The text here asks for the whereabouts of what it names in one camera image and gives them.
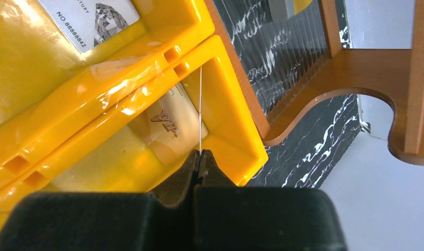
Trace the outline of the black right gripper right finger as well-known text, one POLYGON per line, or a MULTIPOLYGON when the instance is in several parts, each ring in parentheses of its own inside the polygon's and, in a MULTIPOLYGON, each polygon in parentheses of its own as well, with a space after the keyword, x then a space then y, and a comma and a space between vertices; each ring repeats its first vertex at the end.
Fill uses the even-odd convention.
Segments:
POLYGON ((347 250, 334 204, 310 188, 238 187, 210 150, 194 187, 196 250, 347 250))

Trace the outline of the orange three-compartment bin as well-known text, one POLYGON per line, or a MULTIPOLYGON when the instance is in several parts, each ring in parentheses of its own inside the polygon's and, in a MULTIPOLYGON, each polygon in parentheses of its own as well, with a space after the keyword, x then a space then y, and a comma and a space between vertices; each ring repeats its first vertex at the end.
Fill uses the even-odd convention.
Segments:
POLYGON ((0 231, 38 191, 147 192, 164 165, 128 125, 177 83, 235 185, 268 156, 207 1, 132 1, 139 21, 81 53, 39 1, 0 1, 0 231))

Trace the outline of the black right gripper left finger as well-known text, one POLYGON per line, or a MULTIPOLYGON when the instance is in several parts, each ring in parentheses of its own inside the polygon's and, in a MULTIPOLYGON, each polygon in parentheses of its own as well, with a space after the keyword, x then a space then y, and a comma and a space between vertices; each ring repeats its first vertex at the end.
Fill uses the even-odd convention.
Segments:
POLYGON ((45 192, 25 196, 0 232, 0 250, 192 250, 192 198, 200 153, 169 179, 177 195, 45 192))

